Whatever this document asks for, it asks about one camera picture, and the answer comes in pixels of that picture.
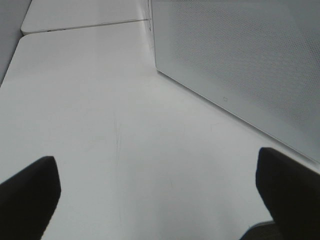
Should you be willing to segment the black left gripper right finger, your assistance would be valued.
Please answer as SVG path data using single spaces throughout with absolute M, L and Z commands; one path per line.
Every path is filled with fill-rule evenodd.
M 285 240 L 320 238 L 318 173 L 271 147 L 262 147 L 255 184 Z

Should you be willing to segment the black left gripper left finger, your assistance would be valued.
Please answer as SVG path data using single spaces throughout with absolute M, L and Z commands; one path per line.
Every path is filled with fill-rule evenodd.
M 44 156 L 0 185 L 0 238 L 42 238 L 61 196 L 54 157 Z

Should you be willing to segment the grey left arm base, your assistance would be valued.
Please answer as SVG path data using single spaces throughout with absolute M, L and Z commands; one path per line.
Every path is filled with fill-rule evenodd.
M 273 220 L 263 221 L 251 226 L 240 240 L 273 240 L 279 233 Z

